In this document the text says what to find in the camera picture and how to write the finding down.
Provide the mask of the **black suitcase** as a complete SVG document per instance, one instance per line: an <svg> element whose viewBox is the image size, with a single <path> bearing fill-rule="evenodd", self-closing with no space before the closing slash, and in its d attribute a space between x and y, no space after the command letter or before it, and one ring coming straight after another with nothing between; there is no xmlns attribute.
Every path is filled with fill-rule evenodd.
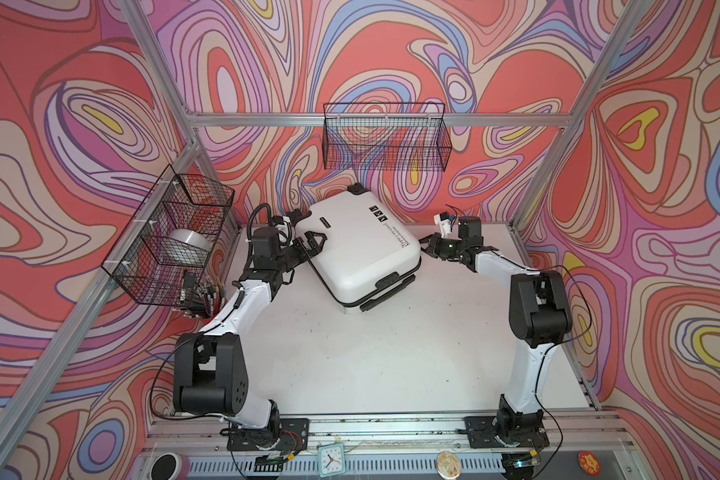
<svg viewBox="0 0 720 480"><path fill-rule="evenodd" d="M315 203L294 226L298 237L325 239L311 266L346 313L402 292L421 267L419 240L360 183Z"/></svg>

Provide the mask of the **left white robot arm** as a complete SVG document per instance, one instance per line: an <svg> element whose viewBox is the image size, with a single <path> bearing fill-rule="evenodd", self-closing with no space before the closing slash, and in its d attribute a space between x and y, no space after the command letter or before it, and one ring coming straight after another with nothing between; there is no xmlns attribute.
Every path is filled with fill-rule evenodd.
<svg viewBox="0 0 720 480"><path fill-rule="evenodd" d="M308 231L283 246L276 227L256 229L235 291L221 311L195 334L184 334L174 352L173 407L196 417L218 416L244 430L277 436L277 404L254 393L242 335L272 303L285 276L318 255L327 240Z"/></svg>

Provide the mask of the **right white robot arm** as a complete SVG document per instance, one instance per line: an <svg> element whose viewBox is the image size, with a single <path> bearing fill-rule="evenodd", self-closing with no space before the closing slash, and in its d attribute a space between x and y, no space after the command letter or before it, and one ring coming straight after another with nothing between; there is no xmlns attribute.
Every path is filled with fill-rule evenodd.
<svg viewBox="0 0 720 480"><path fill-rule="evenodd" d="M425 254L462 264L508 290L508 324L518 346L493 428L499 442L517 444L520 435L538 433L543 427L541 398L548 358L572 330L563 276L528 267L485 245L481 221L475 216L443 212L434 216L434 223L439 231L420 239Z"/></svg>

